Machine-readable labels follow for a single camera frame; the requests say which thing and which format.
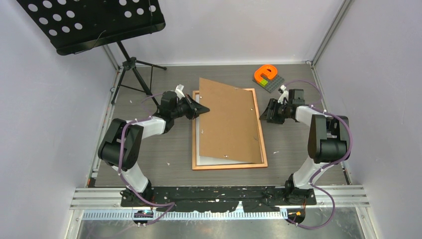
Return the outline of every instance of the brown backing board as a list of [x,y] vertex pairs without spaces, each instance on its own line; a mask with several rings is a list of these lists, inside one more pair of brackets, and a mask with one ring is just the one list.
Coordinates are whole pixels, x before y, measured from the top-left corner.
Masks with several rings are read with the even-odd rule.
[[[268,167],[267,154],[265,151],[264,137],[262,134],[261,122],[259,120],[258,104],[256,101],[255,89],[244,89],[252,92],[254,100],[254,111],[255,118],[257,122],[257,128],[259,132],[259,145],[260,145],[260,154],[261,162],[260,163],[242,163],[242,164],[225,164],[225,165],[197,165],[197,147],[196,147],[196,121],[193,120],[192,123],[192,169],[193,170],[213,170],[213,169],[242,169],[242,168],[265,168]],[[193,92],[193,98],[196,98],[196,95],[199,94],[199,91]]]
[[261,163],[259,130],[251,91],[200,78],[201,115],[199,155]]

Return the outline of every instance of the white circle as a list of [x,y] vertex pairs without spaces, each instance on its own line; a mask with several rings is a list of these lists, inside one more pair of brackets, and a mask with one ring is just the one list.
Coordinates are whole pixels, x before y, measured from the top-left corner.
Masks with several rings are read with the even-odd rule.
[[75,23],[75,28],[76,28],[77,30],[81,30],[81,29],[82,29],[82,24],[80,24],[80,23]]
[[138,8],[138,9],[136,10],[136,13],[137,13],[137,14],[139,14],[139,15],[142,15],[142,14],[144,14],[144,9],[142,9],[142,8]]
[[52,36],[57,36],[57,32],[55,30],[49,30],[48,33]]
[[129,11],[125,11],[125,12],[124,12],[124,16],[125,16],[125,17],[127,17],[127,18],[129,18],[129,17],[131,17],[131,16],[132,16],[132,13],[131,13],[131,12],[129,12]]
[[44,7],[46,8],[51,8],[53,6],[53,4],[51,4],[50,1],[43,1],[42,4],[44,5]]
[[62,27],[62,31],[65,32],[65,33],[69,33],[70,28],[64,26],[64,27]]
[[38,8],[37,8],[37,6],[35,6],[34,4],[30,4],[30,5],[28,5],[28,8],[29,8],[29,10],[31,10],[31,11],[38,11]]
[[70,17],[70,18],[74,18],[74,17],[75,17],[75,13],[74,13],[74,12],[72,12],[72,11],[67,11],[67,12],[66,12],[66,15],[67,15],[68,17]]
[[62,17],[59,14],[54,14],[53,19],[56,20],[56,21],[61,21]]
[[48,23],[48,20],[47,20],[47,19],[45,19],[45,18],[43,18],[43,17],[41,17],[41,18],[39,19],[39,21],[40,21],[40,23],[41,23],[41,24],[43,24],[43,25],[47,25],[47,23]]

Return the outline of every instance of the black music stand tray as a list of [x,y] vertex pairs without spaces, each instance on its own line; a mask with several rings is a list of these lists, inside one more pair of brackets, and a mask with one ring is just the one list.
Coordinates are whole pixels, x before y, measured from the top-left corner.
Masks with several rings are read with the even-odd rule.
[[[50,39],[59,55],[79,54],[97,46],[116,42],[126,61],[112,104],[120,86],[151,93],[152,70],[166,67],[129,57],[121,41],[161,31],[166,26],[158,0],[17,0]],[[136,63],[151,66],[149,87],[136,70]],[[142,90],[122,85],[126,71],[132,70]]]

